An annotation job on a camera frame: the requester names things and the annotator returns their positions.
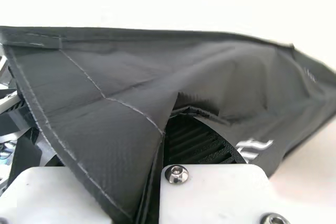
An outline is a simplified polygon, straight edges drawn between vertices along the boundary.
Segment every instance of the printed logo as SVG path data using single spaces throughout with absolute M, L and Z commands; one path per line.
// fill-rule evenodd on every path
M 256 141 L 253 138 L 250 138 L 246 141 L 240 141 L 236 147 L 238 148 L 238 152 L 243 157 L 243 159 L 248 164 L 250 161 L 254 160 L 257 156 L 259 156 L 259 153 L 254 152 L 243 152 L 243 148 L 253 148 L 256 150 L 266 150 L 268 147 L 270 147 L 273 144 L 273 140 L 269 140 L 267 143 L 263 143 L 260 141 Z

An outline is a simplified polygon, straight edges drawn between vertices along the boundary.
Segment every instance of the metal screw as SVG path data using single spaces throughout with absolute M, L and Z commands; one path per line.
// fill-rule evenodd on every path
M 261 224 L 290 224 L 290 222 L 283 216 L 274 212 L 263 216 Z
M 169 167 L 165 172 L 165 177 L 171 184 L 182 184 L 189 178 L 189 172 L 181 165 L 173 165 Z

